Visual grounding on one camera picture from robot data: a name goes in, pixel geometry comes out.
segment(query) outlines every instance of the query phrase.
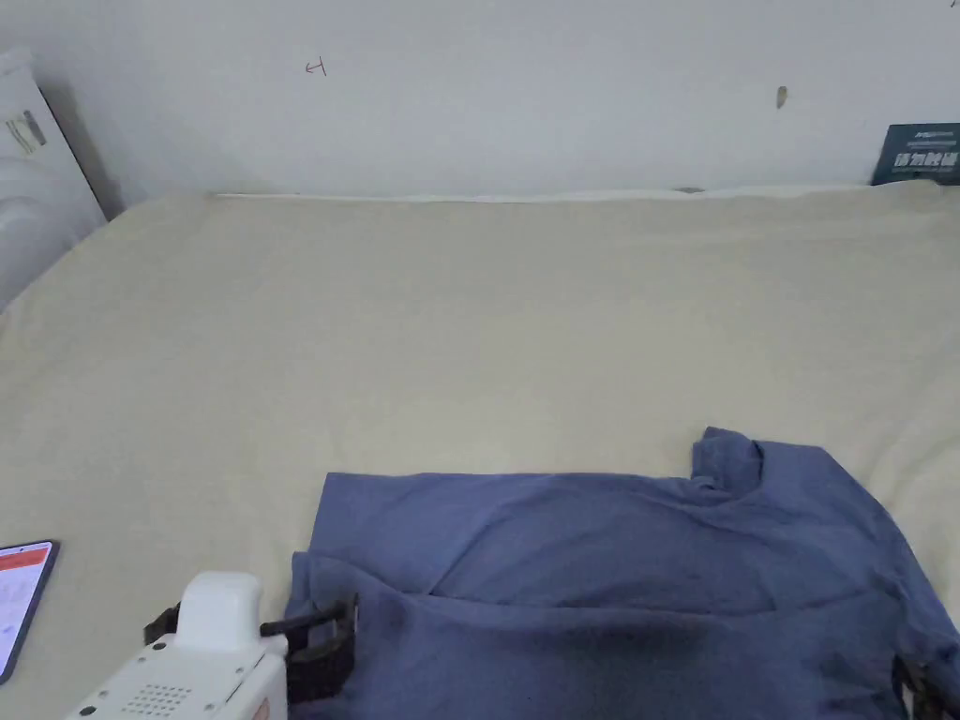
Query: bed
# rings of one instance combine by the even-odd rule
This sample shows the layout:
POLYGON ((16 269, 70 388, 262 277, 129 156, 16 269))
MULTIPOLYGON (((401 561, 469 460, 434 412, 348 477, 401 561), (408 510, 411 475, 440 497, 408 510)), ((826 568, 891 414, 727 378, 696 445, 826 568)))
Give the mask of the bed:
POLYGON ((0 316, 0 545, 58 567, 0 716, 56 720, 205 569, 282 612, 332 470, 687 475, 824 446, 960 617, 960 194, 174 197, 0 316))

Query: wrinkled fabric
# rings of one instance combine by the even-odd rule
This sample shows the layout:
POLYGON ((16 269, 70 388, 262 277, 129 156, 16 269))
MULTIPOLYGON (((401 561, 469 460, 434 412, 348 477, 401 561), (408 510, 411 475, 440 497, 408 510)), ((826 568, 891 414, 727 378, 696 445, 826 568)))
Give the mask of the wrinkled fabric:
POLYGON ((710 428, 686 478, 330 474, 288 615, 358 592, 304 718, 900 718, 960 708, 958 634, 822 449, 710 428))

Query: phone screen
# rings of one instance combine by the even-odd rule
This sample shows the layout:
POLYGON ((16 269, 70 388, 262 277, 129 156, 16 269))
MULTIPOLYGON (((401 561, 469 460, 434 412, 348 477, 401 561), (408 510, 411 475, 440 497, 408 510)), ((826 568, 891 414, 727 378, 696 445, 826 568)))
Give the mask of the phone screen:
POLYGON ((0 548, 0 684, 13 672, 59 547, 45 540, 0 548))

